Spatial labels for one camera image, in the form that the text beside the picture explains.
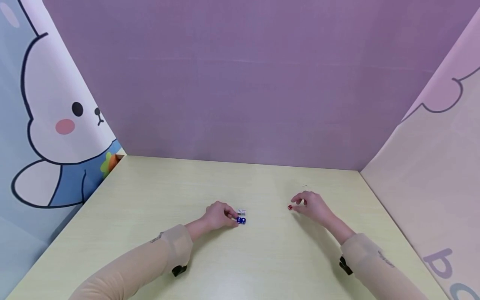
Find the finger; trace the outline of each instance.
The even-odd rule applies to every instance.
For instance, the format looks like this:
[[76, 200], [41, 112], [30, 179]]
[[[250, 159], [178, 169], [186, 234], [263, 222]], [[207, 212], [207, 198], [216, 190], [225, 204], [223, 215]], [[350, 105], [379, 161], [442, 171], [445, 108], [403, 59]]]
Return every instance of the finger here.
[[300, 214], [304, 215], [306, 210], [307, 210], [307, 207], [305, 207], [305, 206], [294, 206], [293, 210], [296, 211], [297, 213], [300, 213]]
[[235, 218], [237, 218], [239, 215], [237, 214], [237, 212], [235, 211], [235, 209], [233, 209], [230, 205], [226, 204], [226, 203], [223, 203], [223, 211], [226, 213], [226, 214], [231, 214], [232, 216], [234, 216]]
[[228, 227], [238, 227], [239, 224], [237, 223], [236, 220], [228, 219], [225, 225]]
[[307, 192], [307, 191], [299, 192], [298, 194], [293, 196], [293, 198], [292, 198], [292, 200], [290, 200], [290, 202], [296, 202], [297, 204], [300, 204], [302, 199], [305, 199], [307, 197], [308, 193], [309, 192]]

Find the blue die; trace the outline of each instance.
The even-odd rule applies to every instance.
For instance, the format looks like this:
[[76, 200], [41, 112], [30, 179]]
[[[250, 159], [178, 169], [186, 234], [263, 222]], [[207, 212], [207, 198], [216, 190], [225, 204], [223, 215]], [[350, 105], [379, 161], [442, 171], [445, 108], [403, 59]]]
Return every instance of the blue die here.
[[237, 223], [239, 223], [239, 224], [245, 224], [245, 222], [247, 222], [247, 219], [241, 218], [241, 217], [238, 217], [238, 218], [237, 218]]

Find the purple wall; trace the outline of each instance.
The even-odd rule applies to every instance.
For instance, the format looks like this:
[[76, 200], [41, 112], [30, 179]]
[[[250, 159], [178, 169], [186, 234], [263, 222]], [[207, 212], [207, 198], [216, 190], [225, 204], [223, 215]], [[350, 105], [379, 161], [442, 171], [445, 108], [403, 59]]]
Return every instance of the purple wall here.
[[44, 0], [126, 152], [362, 169], [476, 0]]

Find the beige sleeve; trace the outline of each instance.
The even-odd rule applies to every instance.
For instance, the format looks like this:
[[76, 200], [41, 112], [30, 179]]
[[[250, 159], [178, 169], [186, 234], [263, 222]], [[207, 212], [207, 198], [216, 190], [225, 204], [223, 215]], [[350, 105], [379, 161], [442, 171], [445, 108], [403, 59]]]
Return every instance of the beige sleeve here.
[[387, 260], [363, 233], [348, 239], [341, 250], [355, 277], [378, 300], [426, 300], [427, 297]]
[[177, 265], [185, 266], [192, 251], [192, 239], [183, 225], [130, 250], [84, 281], [70, 300], [125, 300], [141, 287]]

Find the table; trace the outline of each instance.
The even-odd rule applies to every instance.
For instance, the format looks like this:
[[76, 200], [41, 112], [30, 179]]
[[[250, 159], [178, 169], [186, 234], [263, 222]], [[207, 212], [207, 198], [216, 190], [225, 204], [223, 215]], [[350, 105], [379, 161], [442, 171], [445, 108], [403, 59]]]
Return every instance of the table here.
[[134, 299], [373, 299], [338, 266], [333, 237], [288, 211], [303, 190], [376, 241], [429, 299], [447, 299], [356, 171], [125, 156], [8, 300], [65, 300], [105, 264], [215, 200], [246, 209], [246, 225], [198, 240], [186, 273], [162, 276]]

